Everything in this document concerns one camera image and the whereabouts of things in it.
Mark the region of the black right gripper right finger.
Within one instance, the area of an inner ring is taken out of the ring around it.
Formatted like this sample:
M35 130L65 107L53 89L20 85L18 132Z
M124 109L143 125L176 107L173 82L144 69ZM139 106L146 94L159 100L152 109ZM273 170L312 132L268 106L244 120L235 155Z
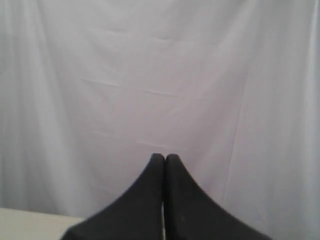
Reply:
M177 154L166 157L164 180L167 240L269 239L213 201L196 183Z

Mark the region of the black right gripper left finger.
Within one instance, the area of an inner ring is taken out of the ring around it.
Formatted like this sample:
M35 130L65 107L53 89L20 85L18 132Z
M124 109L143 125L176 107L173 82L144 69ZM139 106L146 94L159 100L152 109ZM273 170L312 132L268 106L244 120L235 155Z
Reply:
M165 158L151 155L134 183L112 204L71 226L63 240L163 239L163 183Z

